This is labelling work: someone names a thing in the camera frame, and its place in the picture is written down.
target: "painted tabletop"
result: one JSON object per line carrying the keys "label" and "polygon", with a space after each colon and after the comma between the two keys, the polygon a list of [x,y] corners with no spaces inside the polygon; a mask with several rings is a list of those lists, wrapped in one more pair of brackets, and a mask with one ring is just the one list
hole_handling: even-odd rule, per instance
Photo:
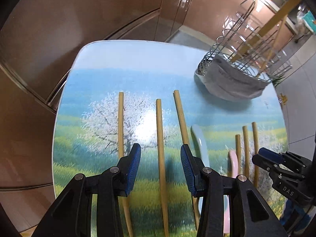
{"label": "painted tabletop", "polygon": [[[233,103],[211,95],[194,77],[206,51],[149,41],[99,41],[81,49],[64,86],[53,142],[53,176],[58,195],[76,173],[100,174],[118,162],[118,94],[124,92],[124,149],[138,142],[142,157],[129,196],[134,236],[164,236],[159,196],[155,101],[162,100],[170,236],[195,236],[191,195],[180,159],[180,127],[173,98],[179,90],[192,153],[197,150],[190,127],[197,124],[206,139],[211,167],[227,175],[228,151],[235,135],[247,125],[254,152],[252,122],[257,122],[259,146],[286,151],[287,135],[272,84],[249,101]],[[242,148],[242,166],[244,151]],[[277,216],[284,198],[271,189],[260,170],[259,191]],[[95,234],[96,199],[92,234]],[[122,217],[124,234],[127,228]]]}

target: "tree painting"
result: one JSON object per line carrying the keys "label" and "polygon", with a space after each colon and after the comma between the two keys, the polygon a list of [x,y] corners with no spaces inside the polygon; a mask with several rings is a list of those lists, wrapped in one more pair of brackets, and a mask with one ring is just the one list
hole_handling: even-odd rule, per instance
{"label": "tree painting", "polygon": [[[90,112],[83,115],[82,129],[85,134],[81,137],[86,140],[90,151],[116,153],[118,93],[109,93],[100,102],[92,102],[90,109]],[[165,141],[174,135],[174,128],[164,128]],[[135,142],[138,142],[142,149],[156,146],[155,103],[145,94],[126,92],[124,93],[124,147],[127,153]]]}

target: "dish rack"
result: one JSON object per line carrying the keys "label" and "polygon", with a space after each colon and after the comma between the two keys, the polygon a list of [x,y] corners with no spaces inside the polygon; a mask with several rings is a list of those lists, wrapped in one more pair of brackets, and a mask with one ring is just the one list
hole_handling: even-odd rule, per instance
{"label": "dish rack", "polygon": [[[243,5],[249,2],[251,2],[251,5],[247,9],[243,9]],[[273,79],[282,77],[286,71],[292,68],[292,65],[285,62],[278,69],[275,69],[276,63],[280,62],[280,60],[287,61],[288,59],[284,60],[282,58],[282,56],[286,56],[284,51],[279,53],[274,48],[278,28],[270,31],[264,37],[258,35],[260,23],[251,15],[256,3],[257,0],[245,0],[240,4],[243,12],[238,11],[226,21],[222,36],[216,39],[216,43],[211,46],[210,51],[199,63],[196,74],[205,76],[216,55],[225,58],[232,67],[242,71],[244,74],[268,83]],[[251,46],[248,41],[254,36],[257,36],[259,41]],[[239,50],[245,45],[247,46],[247,52],[241,54]],[[232,58],[236,55],[239,59],[232,62]]]}

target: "green grass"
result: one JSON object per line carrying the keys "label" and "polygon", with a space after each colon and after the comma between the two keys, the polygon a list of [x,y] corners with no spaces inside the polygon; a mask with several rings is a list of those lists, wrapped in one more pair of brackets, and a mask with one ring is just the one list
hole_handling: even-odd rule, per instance
{"label": "green grass", "polygon": [[[118,157],[116,153],[93,153],[88,150],[87,144],[79,136],[84,132],[81,129],[79,118],[58,116],[54,140],[54,183],[58,195],[64,186],[77,173],[83,173],[87,177],[100,174],[109,167],[116,165]],[[212,131],[212,127],[202,128],[208,143],[216,143],[220,149],[209,150],[211,166],[216,171],[221,169],[222,173],[227,170],[228,148],[234,148],[235,134],[240,131]],[[248,127],[249,138],[252,141],[252,129]],[[261,131],[261,134],[274,136],[271,142],[286,143],[285,129]],[[172,146],[180,143],[177,136],[170,140],[170,145],[165,146],[166,180],[168,191],[168,219],[170,237],[174,236],[196,236],[191,195],[188,191],[184,172],[180,159],[180,147]],[[195,155],[197,144],[191,139],[192,153]],[[134,189],[129,196],[129,208],[133,231],[135,236],[164,237],[162,208],[159,192],[159,169],[157,148],[146,148],[142,150]],[[269,205],[277,216],[282,212],[284,200],[282,197],[273,196]],[[92,201],[92,236],[95,234],[96,195]],[[121,210],[122,226],[124,235],[127,236],[127,227],[124,213]]]}

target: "gray fabric cover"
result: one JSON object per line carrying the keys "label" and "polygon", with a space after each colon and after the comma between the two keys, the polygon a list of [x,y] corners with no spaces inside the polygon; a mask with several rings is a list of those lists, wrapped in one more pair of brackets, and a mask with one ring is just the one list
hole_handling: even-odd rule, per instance
{"label": "gray fabric cover", "polygon": [[269,84],[244,74],[219,55],[214,57],[205,76],[196,75],[211,94],[228,101],[259,97]]}

